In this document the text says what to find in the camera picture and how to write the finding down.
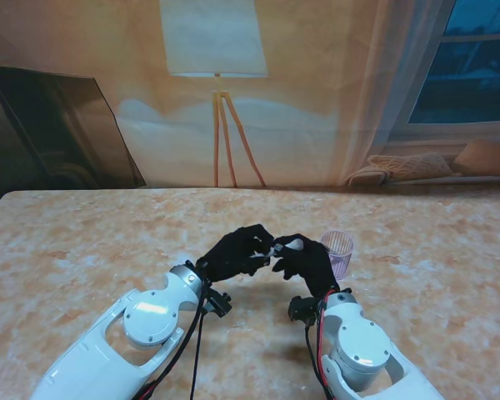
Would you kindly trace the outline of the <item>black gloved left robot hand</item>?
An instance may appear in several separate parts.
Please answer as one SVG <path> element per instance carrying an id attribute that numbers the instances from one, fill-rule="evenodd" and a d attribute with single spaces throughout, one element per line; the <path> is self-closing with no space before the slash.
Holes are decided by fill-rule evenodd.
<path id="1" fill-rule="evenodd" d="M 274 237 L 262 224 L 240 227 L 224 235 L 196 263 L 196 269 L 210 282 L 221 282 L 256 271 L 270 263 Z"/>

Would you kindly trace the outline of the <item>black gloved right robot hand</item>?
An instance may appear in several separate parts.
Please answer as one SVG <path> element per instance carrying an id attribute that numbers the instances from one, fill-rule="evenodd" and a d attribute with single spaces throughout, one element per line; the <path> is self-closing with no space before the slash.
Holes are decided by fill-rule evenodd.
<path id="1" fill-rule="evenodd" d="M 300 276 L 314 298 L 323 298 L 332 289 L 339 289 L 328 251 L 320 242 L 296 233 L 277 237 L 273 246 L 278 245 L 282 248 L 275 250 L 278 261 L 272 270 L 282 272 L 284 280 Z"/>

